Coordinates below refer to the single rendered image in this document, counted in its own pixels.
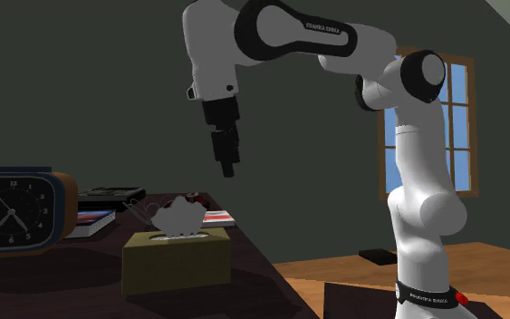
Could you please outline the dark wooden desk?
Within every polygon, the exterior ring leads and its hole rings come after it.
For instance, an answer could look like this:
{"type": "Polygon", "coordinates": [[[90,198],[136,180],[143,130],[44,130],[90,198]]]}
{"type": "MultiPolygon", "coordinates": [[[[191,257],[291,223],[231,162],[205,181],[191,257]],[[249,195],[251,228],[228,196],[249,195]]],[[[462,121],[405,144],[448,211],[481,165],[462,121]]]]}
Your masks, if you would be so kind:
{"type": "Polygon", "coordinates": [[[123,296],[121,250],[144,230],[122,212],[92,237],[1,258],[0,319],[320,319],[239,227],[226,228],[230,283],[123,296]]]}

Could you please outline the blue and brown alarm clock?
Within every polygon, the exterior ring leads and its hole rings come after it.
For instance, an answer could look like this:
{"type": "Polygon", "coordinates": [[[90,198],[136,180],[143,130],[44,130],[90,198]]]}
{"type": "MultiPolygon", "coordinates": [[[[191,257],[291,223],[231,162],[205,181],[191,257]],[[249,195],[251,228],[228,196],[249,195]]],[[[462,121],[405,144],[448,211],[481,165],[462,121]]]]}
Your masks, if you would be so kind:
{"type": "Polygon", "coordinates": [[[75,229],[78,186],[49,167],[0,169],[0,258],[36,256],[75,229]]]}

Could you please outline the small dark red object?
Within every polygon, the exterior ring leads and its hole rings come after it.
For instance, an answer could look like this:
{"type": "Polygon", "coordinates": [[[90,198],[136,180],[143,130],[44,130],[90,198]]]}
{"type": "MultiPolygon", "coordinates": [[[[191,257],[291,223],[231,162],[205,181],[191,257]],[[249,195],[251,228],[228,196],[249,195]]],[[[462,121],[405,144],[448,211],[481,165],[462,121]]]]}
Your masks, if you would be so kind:
{"type": "Polygon", "coordinates": [[[208,200],[206,200],[204,197],[200,196],[198,192],[195,193],[188,193],[185,196],[185,199],[187,202],[191,204],[199,203],[203,208],[209,209],[210,203],[208,200]]]}

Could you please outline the dark robot stand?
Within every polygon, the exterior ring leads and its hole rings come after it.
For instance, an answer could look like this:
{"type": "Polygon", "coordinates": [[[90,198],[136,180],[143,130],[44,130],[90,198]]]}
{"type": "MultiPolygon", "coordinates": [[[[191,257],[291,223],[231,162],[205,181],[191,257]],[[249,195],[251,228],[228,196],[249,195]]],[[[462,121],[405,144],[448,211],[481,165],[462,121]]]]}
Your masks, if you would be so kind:
{"type": "Polygon", "coordinates": [[[352,285],[324,286],[324,319],[503,319],[453,287],[427,292],[397,283],[395,292],[352,285]]]}

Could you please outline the olive tissue box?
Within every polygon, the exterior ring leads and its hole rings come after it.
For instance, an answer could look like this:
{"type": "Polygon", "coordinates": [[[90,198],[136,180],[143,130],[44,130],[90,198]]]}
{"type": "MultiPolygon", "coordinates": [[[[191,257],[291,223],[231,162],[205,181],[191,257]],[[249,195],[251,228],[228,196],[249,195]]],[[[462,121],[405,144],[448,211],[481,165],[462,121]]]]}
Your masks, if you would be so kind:
{"type": "Polygon", "coordinates": [[[136,232],[122,248],[121,293],[142,295],[227,284],[231,240],[226,227],[202,228],[208,210],[185,196],[161,208],[149,232],[136,232]]]}

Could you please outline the red and white book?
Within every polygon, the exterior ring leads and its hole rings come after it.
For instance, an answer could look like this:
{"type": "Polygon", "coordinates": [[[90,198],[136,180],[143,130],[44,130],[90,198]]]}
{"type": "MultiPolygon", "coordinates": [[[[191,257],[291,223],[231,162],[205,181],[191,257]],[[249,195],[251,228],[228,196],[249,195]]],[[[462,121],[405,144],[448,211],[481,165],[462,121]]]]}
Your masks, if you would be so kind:
{"type": "Polygon", "coordinates": [[[233,227],[235,219],[226,210],[207,211],[204,215],[202,228],[206,227],[233,227]]]}

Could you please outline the brown framed window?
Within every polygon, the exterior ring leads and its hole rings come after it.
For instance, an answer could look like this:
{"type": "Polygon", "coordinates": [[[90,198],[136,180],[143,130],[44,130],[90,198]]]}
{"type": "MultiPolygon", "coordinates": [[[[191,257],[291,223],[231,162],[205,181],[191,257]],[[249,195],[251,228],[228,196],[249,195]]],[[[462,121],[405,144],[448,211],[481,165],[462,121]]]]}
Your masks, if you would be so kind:
{"type": "MultiPolygon", "coordinates": [[[[449,53],[439,55],[446,66],[446,80],[439,94],[444,113],[447,169],[461,198],[479,196],[476,126],[475,61],[449,53]]],[[[401,185],[395,161],[395,111],[380,111],[378,122],[379,198],[401,185]]]]}

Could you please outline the black flat device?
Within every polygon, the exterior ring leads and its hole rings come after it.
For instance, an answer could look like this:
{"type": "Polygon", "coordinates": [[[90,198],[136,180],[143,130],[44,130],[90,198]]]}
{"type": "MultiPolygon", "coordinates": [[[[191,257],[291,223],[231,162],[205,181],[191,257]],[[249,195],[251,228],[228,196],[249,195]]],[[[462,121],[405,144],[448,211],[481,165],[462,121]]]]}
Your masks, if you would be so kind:
{"type": "Polygon", "coordinates": [[[114,209],[121,211],[125,205],[138,202],[147,196],[144,188],[92,188],[79,193],[79,210],[114,209]]]}

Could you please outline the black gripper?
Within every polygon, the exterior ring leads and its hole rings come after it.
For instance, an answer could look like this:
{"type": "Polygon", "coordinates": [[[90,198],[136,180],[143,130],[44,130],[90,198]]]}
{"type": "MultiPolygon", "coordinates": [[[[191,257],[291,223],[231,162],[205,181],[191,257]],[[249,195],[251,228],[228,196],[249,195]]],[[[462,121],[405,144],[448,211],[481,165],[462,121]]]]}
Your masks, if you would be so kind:
{"type": "Polygon", "coordinates": [[[202,101],[206,123],[212,128],[211,138],[215,160],[225,178],[235,176],[234,165],[240,162],[236,122],[240,119],[236,96],[202,101]]]}

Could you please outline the thick book with colourful cover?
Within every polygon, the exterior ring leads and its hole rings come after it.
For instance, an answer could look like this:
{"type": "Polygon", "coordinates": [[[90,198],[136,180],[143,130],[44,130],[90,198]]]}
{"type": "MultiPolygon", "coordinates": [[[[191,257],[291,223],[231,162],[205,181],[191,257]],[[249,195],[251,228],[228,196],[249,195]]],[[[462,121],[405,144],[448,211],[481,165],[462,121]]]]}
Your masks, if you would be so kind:
{"type": "Polygon", "coordinates": [[[114,209],[79,211],[76,227],[66,238],[91,237],[115,219],[116,211],[114,209]]]}

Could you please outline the black flat box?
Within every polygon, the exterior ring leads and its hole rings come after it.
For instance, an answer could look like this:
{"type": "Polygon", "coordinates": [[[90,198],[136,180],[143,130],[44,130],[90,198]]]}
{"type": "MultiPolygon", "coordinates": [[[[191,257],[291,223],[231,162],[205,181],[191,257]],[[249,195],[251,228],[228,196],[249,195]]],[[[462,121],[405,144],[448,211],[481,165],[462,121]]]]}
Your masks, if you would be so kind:
{"type": "Polygon", "coordinates": [[[360,250],[358,255],[377,266],[395,265],[398,263],[397,255],[383,248],[360,250]]]}

